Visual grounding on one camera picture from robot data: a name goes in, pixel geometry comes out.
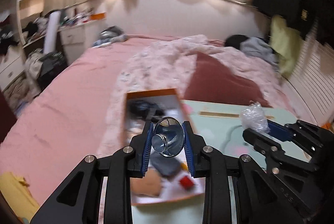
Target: silver screw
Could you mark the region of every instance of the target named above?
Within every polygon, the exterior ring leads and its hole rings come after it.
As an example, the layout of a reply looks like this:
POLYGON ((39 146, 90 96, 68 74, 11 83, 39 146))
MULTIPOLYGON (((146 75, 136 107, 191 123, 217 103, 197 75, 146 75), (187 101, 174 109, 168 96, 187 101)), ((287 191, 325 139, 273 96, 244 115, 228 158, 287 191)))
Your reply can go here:
POLYGON ((210 147, 210 146, 204 146, 204 147, 203 147, 203 151, 205 151, 205 152, 212 152, 212 151, 213 151, 213 148, 210 147))
POLYGON ((241 160, 243 160, 244 162, 249 162, 250 160, 252 160, 252 158, 249 155, 244 154, 241 156, 241 160))
POLYGON ((94 156, 93 155, 87 155, 86 157, 85 157, 85 162, 87 162, 87 163, 91 163, 91 162, 93 162, 94 161, 94 156))
POLYGON ((132 151, 133 151, 133 148, 130 146, 126 146, 123 148, 123 152, 125 152, 126 154, 129 154, 132 151))
POLYGON ((272 169, 272 173, 274 173, 275 175, 279 174, 280 170, 276 167, 273 167, 272 169))

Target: yellow-green cloth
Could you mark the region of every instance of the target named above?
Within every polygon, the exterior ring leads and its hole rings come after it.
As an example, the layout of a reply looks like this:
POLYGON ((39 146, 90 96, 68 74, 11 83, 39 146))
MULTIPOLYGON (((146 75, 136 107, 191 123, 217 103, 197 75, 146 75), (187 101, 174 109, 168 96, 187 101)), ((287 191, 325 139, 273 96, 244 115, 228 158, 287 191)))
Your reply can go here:
POLYGON ((30 222, 39 205, 31 196, 28 186, 23 177, 15 176, 11 172, 0 176, 0 191, 7 203, 17 217, 26 218, 30 222))
POLYGON ((280 74, 285 78, 291 76, 303 43, 300 32, 287 27, 285 19, 278 15, 272 18, 269 45, 278 53, 280 74))

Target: light green table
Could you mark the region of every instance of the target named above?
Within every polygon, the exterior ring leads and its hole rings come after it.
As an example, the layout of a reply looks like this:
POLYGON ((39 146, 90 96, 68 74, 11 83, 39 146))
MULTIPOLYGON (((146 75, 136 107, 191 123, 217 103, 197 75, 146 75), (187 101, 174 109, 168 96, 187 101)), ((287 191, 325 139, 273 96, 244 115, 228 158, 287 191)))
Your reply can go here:
MULTIPOLYGON (((190 118, 194 124, 194 132, 204 137, 207 145, 224 151, 226 155, 238 157, 247 153, 261 166, 265 167, 265 157, 253 150, 253 147, 244 144, 243 129, 239 118, 216 118, 200 116, 199 112, 219 112, 240 114, 245 106, 229 104, 217 104, 196 101, 183 101, 192 109, 190 118)), ((267 116, 272 116, 272 121, 281 125, 295 123, 296 118, 290 112, 283 109, 264 108, 267 116)), ((307 161, 303 151, 292 142, 280 142, 287 155, 307 161)), ((134 224, 200 224, 202 223, 204 209, 204 196, 194 197, 189 200, 176 203, 163 203, 132 207, 134 224)))

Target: crumpled plastic wrap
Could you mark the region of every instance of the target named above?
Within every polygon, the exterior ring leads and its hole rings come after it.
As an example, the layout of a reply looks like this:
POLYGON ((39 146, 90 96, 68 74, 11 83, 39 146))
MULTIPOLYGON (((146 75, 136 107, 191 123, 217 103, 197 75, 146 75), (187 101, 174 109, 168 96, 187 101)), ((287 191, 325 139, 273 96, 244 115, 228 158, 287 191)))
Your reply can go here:
POLYGON ((270 131, 267 118, 259 102, 252 104, 246 110, 242 111, 239 118, 244 129, 251 128, 261 134, 270 131))

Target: white cylinder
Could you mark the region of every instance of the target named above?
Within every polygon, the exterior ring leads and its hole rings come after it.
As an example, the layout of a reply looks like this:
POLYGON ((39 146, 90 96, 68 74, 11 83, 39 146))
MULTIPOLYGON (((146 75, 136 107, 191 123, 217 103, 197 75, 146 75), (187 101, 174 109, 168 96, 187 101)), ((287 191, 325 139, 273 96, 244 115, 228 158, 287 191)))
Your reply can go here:
POLYGON ((59 27, 60 18, 61 18, 60 11, 55 11, 50 14, 44 41, 43 54, 48 54, 56 49, 57 31, 59 27))

